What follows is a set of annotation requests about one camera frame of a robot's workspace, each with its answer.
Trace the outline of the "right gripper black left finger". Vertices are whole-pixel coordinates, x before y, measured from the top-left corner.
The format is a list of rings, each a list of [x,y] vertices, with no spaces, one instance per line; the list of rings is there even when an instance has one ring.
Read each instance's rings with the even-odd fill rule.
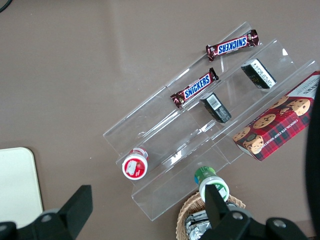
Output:
[[[82,185],[57,211],[32,224],[37,240],[75,240],[93,211],[92,187]]]

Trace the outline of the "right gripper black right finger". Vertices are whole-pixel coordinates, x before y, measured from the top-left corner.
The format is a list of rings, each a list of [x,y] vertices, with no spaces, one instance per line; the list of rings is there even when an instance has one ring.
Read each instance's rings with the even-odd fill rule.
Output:
[[[205,211],[211,228],[202,240],[246,240],[250,218],[241,211],[229,210],[214,185],[205,186]]]

